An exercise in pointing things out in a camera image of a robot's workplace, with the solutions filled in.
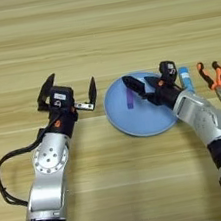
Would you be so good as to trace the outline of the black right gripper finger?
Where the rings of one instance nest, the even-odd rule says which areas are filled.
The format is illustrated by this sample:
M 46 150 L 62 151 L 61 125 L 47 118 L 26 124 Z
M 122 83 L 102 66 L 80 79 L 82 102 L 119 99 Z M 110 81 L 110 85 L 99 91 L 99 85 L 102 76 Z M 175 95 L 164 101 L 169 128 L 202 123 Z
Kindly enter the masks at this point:
M 160 82 L 160 78 L 156 77 L 156 76 L 146 76 L 144 78 L 144 80 L 154 89 L 158 89 L 159 88 L 159 82 Z
M 139 81 L 138 79 L 129 75 L 123 76 L 122 81 L 126 87 L 136 92 L 141 98 L 146 96 L 146 92 L 144 89 L 145 88 L 144 82 Z

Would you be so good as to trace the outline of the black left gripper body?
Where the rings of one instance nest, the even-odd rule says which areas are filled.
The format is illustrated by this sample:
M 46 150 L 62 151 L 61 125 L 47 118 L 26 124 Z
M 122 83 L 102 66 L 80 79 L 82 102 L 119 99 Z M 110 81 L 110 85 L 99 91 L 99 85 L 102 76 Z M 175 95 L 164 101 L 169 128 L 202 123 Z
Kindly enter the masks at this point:
M 70 108 L 60 108 L 57 111 L 50 112 L 50 122 L 52 125 L 49 128 L 51 133 L 64 134 L 71 138 L 73 135 L 74 124 L 78 121 L 79 110 L 91 111 L 95 108 L 93 103 L 74 103 Z

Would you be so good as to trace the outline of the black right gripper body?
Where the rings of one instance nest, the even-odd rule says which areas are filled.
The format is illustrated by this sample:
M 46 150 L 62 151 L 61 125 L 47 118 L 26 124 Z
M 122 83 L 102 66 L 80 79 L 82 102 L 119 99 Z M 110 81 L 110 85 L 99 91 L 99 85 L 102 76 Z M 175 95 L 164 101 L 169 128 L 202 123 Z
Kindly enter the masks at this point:
M 163 81 L 159 81 L 152 85 L 154 92 L 147 92 L 144 98 L 157 106 L 164 105 L 173 109 L 182 88 L 175 84 L 169 85 Z

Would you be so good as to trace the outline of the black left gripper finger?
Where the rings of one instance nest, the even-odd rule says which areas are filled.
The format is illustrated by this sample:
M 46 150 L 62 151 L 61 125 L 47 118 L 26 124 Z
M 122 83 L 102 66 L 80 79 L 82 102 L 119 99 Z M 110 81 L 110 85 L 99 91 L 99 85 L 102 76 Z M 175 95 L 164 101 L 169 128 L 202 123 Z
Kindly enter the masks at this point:
M 90 103 L 91 103 L 93 106 L 95 106 L 95 104 L 96 104 L 97 92 L 96 92 L 96 86 L 95 86 L 94 77 L 91 77 L 91 81 L 90 81 L 88 93 L 89 93 Z
M 53 86 L 53 81 L 55 79 L 55 74 L 52 73 L 47 80 L 45 81 L 45 83 L 43 84 L 43 86 L 40 89 L 40 93 L 37 99 L 37 104 L 38 104 L 38 108 L 37 110 L 39 111 L 47 111 L 49 109 L 49 104 L 46 103 L 46 99 L 49 97 L 50 95 L 50 89 Z

